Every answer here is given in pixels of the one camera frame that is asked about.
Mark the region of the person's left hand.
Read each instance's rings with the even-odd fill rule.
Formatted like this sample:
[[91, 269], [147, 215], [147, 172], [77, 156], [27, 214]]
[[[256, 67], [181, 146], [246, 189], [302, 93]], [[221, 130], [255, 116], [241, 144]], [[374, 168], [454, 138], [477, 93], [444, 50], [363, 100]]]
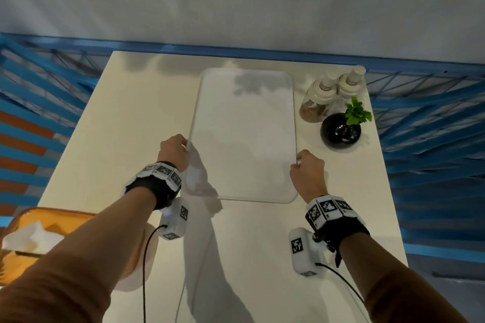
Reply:
[[181, 139], [186, 139], [182, 134], [171, 136], [160, 143], [160, 150], [157, 156], [158, 163], [171, 163], [180, 173], [188, 168], [188, 162], [181, 161]]

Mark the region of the person's right hand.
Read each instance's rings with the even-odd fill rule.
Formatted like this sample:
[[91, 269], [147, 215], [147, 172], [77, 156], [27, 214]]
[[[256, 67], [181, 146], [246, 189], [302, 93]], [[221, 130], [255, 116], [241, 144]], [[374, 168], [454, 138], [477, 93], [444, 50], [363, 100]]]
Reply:
[[315, 198], [330, 194], [324, 179], [324, 165], [324, 160], [313, 155], [313, 158], [308, 162], [290, 166], [290, 179], [306, 204]]

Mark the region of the white rectangular tray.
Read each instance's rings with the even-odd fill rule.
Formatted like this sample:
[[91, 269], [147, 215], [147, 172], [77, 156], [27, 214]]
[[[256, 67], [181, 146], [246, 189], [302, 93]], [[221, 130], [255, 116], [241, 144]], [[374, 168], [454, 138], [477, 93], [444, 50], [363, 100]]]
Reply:
[[185, 193], [287, 204], [296, 161], [293, 80], [282, 71], [210, 68], [201, 75]]

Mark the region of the person's right forearm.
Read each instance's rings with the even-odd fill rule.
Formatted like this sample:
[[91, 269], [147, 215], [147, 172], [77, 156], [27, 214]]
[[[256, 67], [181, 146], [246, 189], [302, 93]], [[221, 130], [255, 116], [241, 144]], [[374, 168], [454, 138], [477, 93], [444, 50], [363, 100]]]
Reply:
[[373, 323], [469, 323], [424, 278], [369, 235], [348, 236], [339, 252]]

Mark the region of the person's left forearm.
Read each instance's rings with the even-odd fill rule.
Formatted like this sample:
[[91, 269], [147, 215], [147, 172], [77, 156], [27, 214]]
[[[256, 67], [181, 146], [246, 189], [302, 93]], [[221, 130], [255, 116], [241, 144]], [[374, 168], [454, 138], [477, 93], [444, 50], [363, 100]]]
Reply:
[[156, 199], [128, 191], [0, 290], [0, 323], [102, 323]]

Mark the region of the black round vase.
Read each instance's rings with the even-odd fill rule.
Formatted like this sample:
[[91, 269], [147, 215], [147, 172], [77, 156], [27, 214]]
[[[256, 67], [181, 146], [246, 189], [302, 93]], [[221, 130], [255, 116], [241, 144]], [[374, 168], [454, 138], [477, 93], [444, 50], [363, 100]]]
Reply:
[[334, 113], [324, 119], [320, 127], [320, 137], [324, 144], [334, 149], [353, 146], [361, 137], [361, 124], [347, 124], [344, 113]]

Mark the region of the black marker wristband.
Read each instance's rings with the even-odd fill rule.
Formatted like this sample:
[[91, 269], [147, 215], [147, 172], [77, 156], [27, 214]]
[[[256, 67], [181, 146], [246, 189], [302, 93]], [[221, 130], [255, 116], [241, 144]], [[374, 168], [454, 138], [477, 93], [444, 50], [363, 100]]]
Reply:
[[337, 267], [342, 262], [340, 245], [354, 234], [370, 235], [365, 222], [341, 197], [325, 195], [313, 198], [306, 205], [305, 218], [314, 231], [314, 236], [326, 244], [328, 250], [336, 254]]
[[169, 161], [148, 164], [125, 184], [122, 196], [130, 190], [143, 187], [154, 194], [154, 210], [170, 207], [182, 187], [182, 178], [177, 167]]

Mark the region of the clear jar with brown contents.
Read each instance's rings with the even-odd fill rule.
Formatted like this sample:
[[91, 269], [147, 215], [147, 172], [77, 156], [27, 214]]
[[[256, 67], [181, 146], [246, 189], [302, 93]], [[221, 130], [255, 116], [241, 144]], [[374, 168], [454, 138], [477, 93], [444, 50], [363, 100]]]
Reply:
[[336, 96], [337, 77], [324, 73], [312, 82], [300, 105], [299, 114], [308, 123], [323, 122]]

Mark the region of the green plant sprig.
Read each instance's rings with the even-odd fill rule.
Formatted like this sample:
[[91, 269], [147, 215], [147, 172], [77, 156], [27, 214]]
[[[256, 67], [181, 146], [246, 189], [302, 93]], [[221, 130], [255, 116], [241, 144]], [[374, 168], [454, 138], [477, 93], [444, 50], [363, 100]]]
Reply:
[[363, 103], [357, 96], [352, 95], [350, 102], [346, 103], [345, 106], [346, 125], [360, 125], [362, 123], [373, 121], [372, 113], [363, 108]]

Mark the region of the clear jar with white lid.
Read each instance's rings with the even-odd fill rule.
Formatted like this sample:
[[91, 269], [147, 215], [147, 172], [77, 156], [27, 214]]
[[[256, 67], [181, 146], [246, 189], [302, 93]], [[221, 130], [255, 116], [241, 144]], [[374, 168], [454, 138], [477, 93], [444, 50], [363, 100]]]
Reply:
[[357, 97], [363, 87], [363, 79], [367, 69], [356, 65], [352, 70], [340, 76], [336, 86], [336, 96], [329, 106], [327, 114], [344, 113], [347, 105], [352, 104], [352, 97]]

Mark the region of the orange tissue box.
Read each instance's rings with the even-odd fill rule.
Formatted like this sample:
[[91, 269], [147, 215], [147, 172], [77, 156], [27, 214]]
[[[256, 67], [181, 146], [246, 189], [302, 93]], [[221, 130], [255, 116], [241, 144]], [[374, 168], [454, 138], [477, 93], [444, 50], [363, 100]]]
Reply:
[[94, 216], [95, 213], [91, 212], [33, 207], [7, 218], [0, 226], [0, 230], [3, 229], [0, 233], [0, 288], [21, 276], [37, 260], [36, 257], [17, 255], [3, 247], [2, 242], [9, 234], [39, 221], [46, 231], [66, 236]]

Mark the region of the white tissue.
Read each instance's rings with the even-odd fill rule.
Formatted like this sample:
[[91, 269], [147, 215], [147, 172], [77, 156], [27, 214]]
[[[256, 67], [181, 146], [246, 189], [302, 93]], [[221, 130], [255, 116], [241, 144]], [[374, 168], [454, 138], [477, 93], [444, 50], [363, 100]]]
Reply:
[[36, 221], [6, 235], [2, 249], [22, 256], [39, 257], [50, 252], [62, 240], [63, 235], [45, 230], [42, 223]]

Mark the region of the blue metal rack frame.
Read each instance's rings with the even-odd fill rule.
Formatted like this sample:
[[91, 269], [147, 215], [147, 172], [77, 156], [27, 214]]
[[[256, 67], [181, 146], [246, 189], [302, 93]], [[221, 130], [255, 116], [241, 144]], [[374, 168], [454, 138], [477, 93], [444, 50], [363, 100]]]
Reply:
[[406, 253], [485, 264], [485, 63], [6, 36], [86, 60], [120, 50], [363, 65]]

